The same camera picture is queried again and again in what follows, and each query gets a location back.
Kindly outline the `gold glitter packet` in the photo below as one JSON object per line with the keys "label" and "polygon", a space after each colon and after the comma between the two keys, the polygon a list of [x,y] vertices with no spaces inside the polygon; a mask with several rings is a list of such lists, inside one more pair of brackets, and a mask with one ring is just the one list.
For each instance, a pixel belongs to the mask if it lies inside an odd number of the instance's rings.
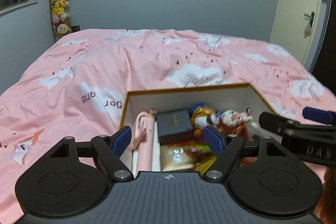
{"label": "gold glitter packet", "polygon": [[162,145],[160,147],[160,164],[162,172],[189,170],[197,163],[197,158],[187,147]]}

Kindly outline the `pink bed duvet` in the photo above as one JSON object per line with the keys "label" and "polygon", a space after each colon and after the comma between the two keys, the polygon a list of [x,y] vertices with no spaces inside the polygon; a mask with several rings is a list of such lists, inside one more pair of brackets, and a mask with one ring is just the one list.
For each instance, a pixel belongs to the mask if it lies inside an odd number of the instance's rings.
{"label": "pink bed duvet", "polygon": [[132,90],[251,83],[280,115],[335,109],[335,95],[287,50],[192,30],[84,30],[45,51],[1,95],[1,223],[22,216],[19,176],[64,136],[112,134]]}

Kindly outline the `sailor plush toy blue hat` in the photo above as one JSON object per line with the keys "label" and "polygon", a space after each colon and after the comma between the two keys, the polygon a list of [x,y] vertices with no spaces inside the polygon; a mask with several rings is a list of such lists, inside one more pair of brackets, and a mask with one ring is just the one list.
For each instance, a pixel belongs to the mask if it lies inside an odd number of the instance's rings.
{"label": "sailor plush toy blue hat", "polygon": [[206,126],[218,128],[221,122],[221,114],[217,110],[208,107],[201,103],[194,106],[190,111],[190,120],[194,129],[194,136],[201,137]]}

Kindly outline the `cream door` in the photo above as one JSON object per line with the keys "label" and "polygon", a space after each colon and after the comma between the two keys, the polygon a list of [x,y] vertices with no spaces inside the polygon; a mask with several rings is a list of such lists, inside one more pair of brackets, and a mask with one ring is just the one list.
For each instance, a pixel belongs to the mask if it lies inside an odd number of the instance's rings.
{"label": "cream door", "polygon": [[[308,71],[316,61],[329,17],[330,0],[278,0],[269,42],[283,47]],[[304,38],[308,23],[304,13],[315,12],[311,36]]]}

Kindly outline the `red gold packet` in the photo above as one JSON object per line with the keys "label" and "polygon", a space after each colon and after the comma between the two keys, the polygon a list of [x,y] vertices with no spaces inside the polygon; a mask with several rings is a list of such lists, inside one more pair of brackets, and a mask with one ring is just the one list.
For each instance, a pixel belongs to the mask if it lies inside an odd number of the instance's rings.
{"label": "red gold packet", "polygon": [[168,145],[187,147],[190,152],[197,158],[197,163],[193,167],[193,169],[180,170],[179,172],[193,171],[199,173],[202,176],[216,159],[214,154],[211,152],[209,146],[203,141],[189,140]]}

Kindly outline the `orange cardboard box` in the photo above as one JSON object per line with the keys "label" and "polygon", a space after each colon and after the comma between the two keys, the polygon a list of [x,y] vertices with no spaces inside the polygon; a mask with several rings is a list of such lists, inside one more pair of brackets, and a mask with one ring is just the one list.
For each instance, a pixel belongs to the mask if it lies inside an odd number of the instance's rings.
{"label": "orange cardboard box", "polygon": [[250,84],[127,92],[120,125],[131,127],[132,140],[121,158],[134,175],[204,173],[215,160],[205,127],[248,139],[246,124],[264,111],[274,109]]}

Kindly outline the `white pink crochet bunny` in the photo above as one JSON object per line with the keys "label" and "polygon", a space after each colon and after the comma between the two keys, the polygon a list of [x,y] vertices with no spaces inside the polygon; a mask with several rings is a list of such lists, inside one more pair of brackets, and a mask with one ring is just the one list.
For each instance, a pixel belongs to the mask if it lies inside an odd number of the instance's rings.
{"label": "white pink crochet bunny", "polygon": [[224,135],[236,134],[239,135],[243,125],[243,112],[235,110],[226,110],[220,116],[220,130]]}

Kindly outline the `dark grey gift box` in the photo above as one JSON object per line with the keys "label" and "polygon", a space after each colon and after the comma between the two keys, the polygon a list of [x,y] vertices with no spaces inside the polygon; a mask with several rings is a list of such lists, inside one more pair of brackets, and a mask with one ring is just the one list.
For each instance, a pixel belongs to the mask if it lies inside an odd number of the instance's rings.
{"label": "dark grey gift box", "polygon": [[193,138],[193,127],[187,109],[158,113],[157,128],[160,145],[179,143]]}

